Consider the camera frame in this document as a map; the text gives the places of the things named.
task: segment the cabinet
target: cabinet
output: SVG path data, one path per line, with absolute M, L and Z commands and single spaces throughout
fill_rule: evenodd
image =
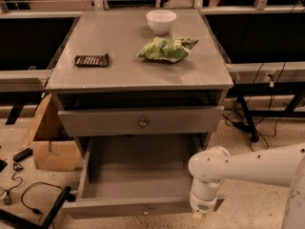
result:
M 232 80 L 197 10 L 162 36 L 200 38 L 175 63 L 136 58 L 155 37 L 145 10 L 84 12 L 47 85 L 85 159 L 75 218 L 190 212 L 188 160 L 217 128 Z M 108 68 L 77 68 L 108 53 Z

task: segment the bowl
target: bowl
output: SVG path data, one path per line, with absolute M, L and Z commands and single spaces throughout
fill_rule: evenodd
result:
M 170 10 L 152 10 L 146 14 L 150 28 L 156 34 L 165 34 L 173 26 L 177 15 Z

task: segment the crumpled snack bag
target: crumpled snack bag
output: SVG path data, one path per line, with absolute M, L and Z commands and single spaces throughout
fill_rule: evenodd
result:
M 137 57 L 151 60 L 167 60 L 174 63 L 187 57 L 198 41 L 199 39 L 190 37 L 155 37 L 144 46 L 137 54 Z

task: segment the open drawer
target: open drawer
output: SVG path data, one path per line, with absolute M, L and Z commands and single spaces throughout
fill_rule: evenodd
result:
M 70 136 L 211 133 L 222 106 L 60 111 Z
M 196 134 L 91 137 L 76 202 L 76 219 L 191 212 L 190 157 Z

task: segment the concrete floor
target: concrete floor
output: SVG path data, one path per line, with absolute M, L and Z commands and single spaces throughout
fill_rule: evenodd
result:
M 2 109 L 0 114 L 0 159 L 6 160 L 8 166 L 0 173 L 0 186 L 9 189 L 18 181 L 11 180 L 12 156 L 17 152 L 18 145 L 25 131 L 31 123 L 31 111 L 24 113 L 17 119 L 14 125 L 7 126 L 6 114 Z M 265 119 L 257 126 L 257 130 L 263 135 L 272 135 L 276 119 Z M 281 119 L 276 126 L 276 137 L 266 137 L 269 148 L 305 143 L 305 120 L 304 119 Z M 234 127 L 229 127 L 222 120 L 217 131 L 212 135 L 209 147 L 220 145 L 227 148 L 232 155 L 250 152 L 250 137 Z M 265 142 L 260 138 L 253 144 L 255 150 L 265 148 Z M 5 205 L 0 200 L 0 208 L 7 210 L 19 217 L 35 223 L 39 222 L 40 216 L 35 215 L 21 203 L 23 191 L 34 182 L 47 182 L 61 187 L 70 185 L 77 190 L 81 170 L 71 172 L 50 172 L 36 170 L 32 156 L 21 161 L 24 169 L 17 174 L 23 179 L 21 186 L 11 190 L 11 205 Z M 25 202 L 31 208 L 37 208 L 44 213 L 40 219 L 44 220 L 53 202 L 58 196 L 58 189 L 37 186 L 24 197 Z M 279 229 L 284 215 L 289 188 L 276 187 L 239 180 L 225 180 L 219 192 L 225 197 L 218 211 L 208 215 L 205 223 L 196 224 L 192 221 L 191 213 L 139 216 L 106 219 L 73 219 L 65 211 L 60 210 L 54 220 L 54 228 L 77 229 L 77 228 L 209 228 L 209 229 Z M 10 228 L 0 223 L 0 228 Z

